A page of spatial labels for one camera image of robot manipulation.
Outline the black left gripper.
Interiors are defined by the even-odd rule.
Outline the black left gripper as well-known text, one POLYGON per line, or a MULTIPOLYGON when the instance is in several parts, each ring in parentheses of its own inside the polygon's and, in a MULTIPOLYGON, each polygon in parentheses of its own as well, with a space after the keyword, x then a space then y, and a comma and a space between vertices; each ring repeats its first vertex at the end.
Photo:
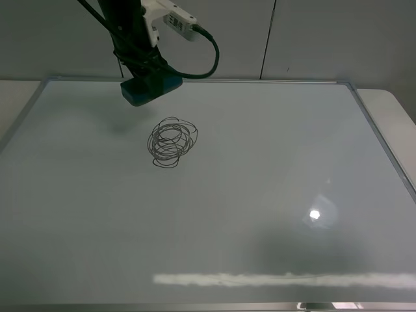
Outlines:
POLYGON ((134 78, 144 79, 167 65, 157 46, 152 47, 147 31, 118 31, 123 40, 110 34, 114 54, 134 78))

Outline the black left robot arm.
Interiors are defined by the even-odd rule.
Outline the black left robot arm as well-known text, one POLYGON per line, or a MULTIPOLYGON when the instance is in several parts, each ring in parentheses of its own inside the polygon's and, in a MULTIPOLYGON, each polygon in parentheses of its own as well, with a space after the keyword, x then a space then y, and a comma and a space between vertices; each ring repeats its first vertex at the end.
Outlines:
POLYGON ((140 1, 99 1, 101 12, 88 1, 79 1, 79 4, 108 30, 114 55, 133 77, 163 72, 166 61, 159 49, 151 45, 140 1))

